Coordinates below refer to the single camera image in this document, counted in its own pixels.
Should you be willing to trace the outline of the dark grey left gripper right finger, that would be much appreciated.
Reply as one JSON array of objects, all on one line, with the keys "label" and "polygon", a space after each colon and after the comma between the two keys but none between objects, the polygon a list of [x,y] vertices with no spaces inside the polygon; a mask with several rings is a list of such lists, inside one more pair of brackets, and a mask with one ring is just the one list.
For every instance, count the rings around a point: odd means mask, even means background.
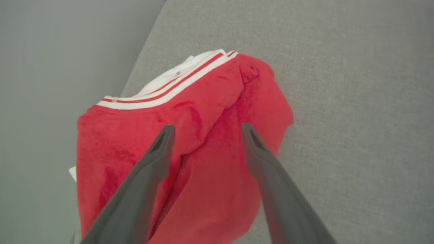
[{"label": "dark grey left gripper right finger", "polygon": [[273,244],[334,244],[319,216],[250,123],[241,125],[245,162],[256,179]]}]

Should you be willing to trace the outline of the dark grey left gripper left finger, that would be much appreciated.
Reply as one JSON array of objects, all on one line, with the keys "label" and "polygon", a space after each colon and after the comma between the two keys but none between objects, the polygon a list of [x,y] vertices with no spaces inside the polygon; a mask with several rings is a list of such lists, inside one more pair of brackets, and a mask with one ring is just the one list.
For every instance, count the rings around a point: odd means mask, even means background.
[{"label": "dark grey left gripper left finger", "polygon": [[166,125],[104,207],[82,244],[146,244],[158,185],[169,173],[175,127]]}]

